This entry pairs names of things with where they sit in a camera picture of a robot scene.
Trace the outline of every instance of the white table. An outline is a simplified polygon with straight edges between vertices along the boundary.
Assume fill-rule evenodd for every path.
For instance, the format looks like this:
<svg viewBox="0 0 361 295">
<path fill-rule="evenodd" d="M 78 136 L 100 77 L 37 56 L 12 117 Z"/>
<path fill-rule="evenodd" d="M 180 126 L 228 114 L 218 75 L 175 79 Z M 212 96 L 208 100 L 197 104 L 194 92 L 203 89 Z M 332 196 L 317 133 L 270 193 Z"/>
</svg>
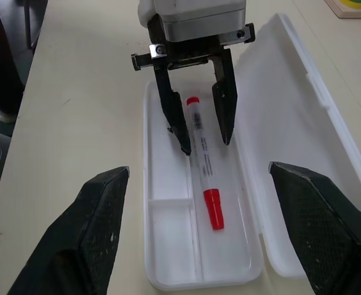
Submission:
<svg viewBox="0 0 361 295">
<path fill-rule="evenodd" d="M 143 257 L 143 92 L 152 69 L 137 0 L 50 0 L 0 183 L 0 294 L 5 294 L 48 226 L 97 173 L 128 165 L 119 249 L 108 294 L 160 294 Z M 323 0 L 249 0 L 258 30 L 286 13 L 310 51 L 361 151 L 361 20 L 339 20 Z M 232 50 L 234 61 L 244 51 Z M 211 65 L 171 73 L 213 81 Z M 313 294 L 307 280 L 274 273 L 192 294 Z"/>
</svg>

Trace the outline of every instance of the yellow object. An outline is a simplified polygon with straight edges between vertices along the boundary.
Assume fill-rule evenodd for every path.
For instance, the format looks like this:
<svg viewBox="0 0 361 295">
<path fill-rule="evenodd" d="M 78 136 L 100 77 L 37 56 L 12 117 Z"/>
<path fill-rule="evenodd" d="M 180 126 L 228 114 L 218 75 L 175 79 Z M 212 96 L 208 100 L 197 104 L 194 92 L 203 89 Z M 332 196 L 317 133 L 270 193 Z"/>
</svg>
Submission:
<svg viewBox="0 0 361 295">
<path fill-rule="evenodd" d="M 356 9 L 361 8 L 361 3 L 352 2 L 351 0 L 340 0 L 340 2 L 342 2 L 345 6 L 348 6 L 351 8 L 356 8 Z"/>
</svg>

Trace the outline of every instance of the red marker end cap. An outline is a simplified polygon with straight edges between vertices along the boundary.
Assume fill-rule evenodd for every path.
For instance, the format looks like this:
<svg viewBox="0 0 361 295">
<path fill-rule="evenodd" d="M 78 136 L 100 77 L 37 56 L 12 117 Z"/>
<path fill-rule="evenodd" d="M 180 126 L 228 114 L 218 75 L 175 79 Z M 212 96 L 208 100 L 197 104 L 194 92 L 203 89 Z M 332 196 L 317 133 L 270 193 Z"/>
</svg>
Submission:
<svg viewBox="0 0 361 295">
<path fill-rule="evenodd" d="M 208 189 L 204 191 L 204 198 L 213 230 L 223 229 L 224 217 L 220 205 L 220 192 L 218 189 Z"/>
<path fill-rule="evenodd" d="M 199 102 L 199 98 L 196 96 L 193 96 L 187 100 L 187 105 L 189 105 L 190 103 L 198 103 L 198 102 Z"/>
</svg>

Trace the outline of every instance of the screw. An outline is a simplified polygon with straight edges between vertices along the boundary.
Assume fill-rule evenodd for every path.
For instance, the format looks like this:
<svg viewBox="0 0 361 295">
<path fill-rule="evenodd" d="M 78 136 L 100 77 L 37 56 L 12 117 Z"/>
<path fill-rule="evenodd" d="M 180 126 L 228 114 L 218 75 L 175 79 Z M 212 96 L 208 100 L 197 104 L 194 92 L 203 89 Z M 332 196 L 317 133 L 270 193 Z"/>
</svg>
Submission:
<svg viewBox="0 0 361 295">
<path fill-rule="evenodd" d="M 165 46 L 163 46 L 163 45 L 157 46 L 157 47 L 156 47 L 156 52 L 157 52 L 158 54 L 165 54 Z"/>
<path fill-rule="evenodd" d="M 240 39 L 240 38 L 243 38 L 244 37 L 244 31 L 242 31 L 241 29 L 238 30 L 236 36 Z"/>
</svg>

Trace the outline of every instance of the wooden block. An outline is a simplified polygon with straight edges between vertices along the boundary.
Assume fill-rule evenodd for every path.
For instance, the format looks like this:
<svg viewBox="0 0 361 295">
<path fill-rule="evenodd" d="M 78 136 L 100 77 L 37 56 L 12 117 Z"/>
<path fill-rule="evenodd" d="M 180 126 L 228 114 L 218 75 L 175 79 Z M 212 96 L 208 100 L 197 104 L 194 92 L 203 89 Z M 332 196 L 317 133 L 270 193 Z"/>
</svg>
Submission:
<svg viewBox="0 0 361 295">
<path fill-rule="evenodd" d="M 361 18 L 361 9 L 345 6 L 340 0 L 325 0 L 338 18 Z"/>
</svg>

